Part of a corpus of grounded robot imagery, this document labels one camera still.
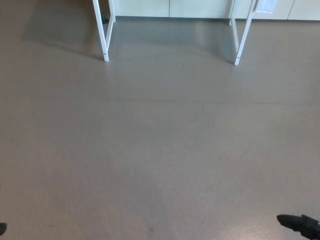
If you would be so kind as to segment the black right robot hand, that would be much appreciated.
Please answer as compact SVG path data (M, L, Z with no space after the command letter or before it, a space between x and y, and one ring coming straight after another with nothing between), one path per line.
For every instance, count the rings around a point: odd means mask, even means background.
M278 222L283 227L299 232L303 237L309 240L320 239L320 221L302 214L289 215L279 214L276 216Z

